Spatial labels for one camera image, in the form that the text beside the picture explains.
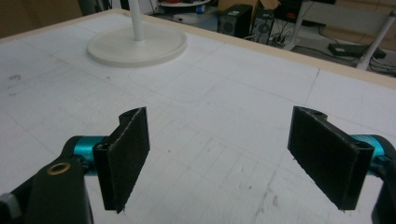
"stand base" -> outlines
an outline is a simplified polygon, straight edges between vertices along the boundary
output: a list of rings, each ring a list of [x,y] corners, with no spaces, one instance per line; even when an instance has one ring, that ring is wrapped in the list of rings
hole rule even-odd
[[[187,47],[186,35],[176,28],[143,22],[145,39],[134,40],[132,25],[103,32],[88,43],[88,52],[99,63],[117,67],[141,67],[166,63]]]

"white tabletop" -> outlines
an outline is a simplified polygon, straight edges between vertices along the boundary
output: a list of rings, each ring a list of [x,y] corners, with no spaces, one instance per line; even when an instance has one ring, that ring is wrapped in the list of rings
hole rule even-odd
[[[366,177],[357,210],[338,211],[287,150],[291,112],[310,107],[395,145],[394,80],[196,28],[169,63],[89,57],[94,35],[129,22],[104,13],[0,41],[0,193],[70,137],[109,135],[119,114],[146,106],[151,151],[125,212],[105,211],[85,178],[95,223],[371,223],[382,181]]]

